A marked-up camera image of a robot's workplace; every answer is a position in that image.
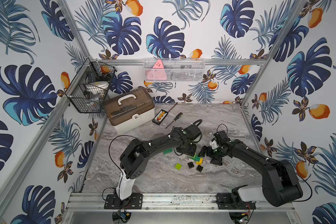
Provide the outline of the dark green long brick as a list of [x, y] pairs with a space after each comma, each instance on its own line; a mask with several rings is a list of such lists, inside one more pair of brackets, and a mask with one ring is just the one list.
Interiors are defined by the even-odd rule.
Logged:
[[169, 154], [169, 153], [172, 153], [172, 152], [173, 152], [173, 149], [168, 149], [168, 150], [165, 150], [163, 152], [163, 154], [166, 155], [166, 154]]
[[196, 154], [194, 156], [190, 156], [189, 159], [194, 161], [200, 161], [200, 157], [198, 157]]

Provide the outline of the yellow square brick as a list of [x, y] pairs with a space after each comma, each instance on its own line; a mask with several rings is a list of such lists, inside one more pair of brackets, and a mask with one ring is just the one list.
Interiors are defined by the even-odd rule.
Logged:
[[203, 163], [203, 158], [200, 158], [198, 161], [196, 161], [197, 165], [202, 165], [202, 163]]

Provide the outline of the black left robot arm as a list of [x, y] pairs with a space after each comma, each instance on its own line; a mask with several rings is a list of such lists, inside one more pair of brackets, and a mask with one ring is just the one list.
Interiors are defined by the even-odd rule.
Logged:
[[196, 149], [196, 139], [201, 135], [200, 129], [191, 125], [185, 129], [175, 127], [170, 133], [149, 141], [133, 139], [119, 158], [121, 177], [116, 188], [119, 199], [124, 201], [131, 196], [135, 179], [144, 173], [151, 158], [168, 149], [176, 148], [184, 153]]

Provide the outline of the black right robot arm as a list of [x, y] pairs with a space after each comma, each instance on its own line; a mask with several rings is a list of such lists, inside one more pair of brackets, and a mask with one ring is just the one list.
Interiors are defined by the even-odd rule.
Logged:
[[209, 146], [202, 147], [199, 157], [204, 156], [211, 158], [211, 163], [219, 166], [223, 164], [225, 156], [240, 159], [262, 176], [261, 185], [232, 189], [230, 199], [224, 204], [264, 201], [280, 207], [303, 196], [297, 174], [290, 165], [265, 157], [240, 140], [227, 140], [220, 144], [213, 140]]

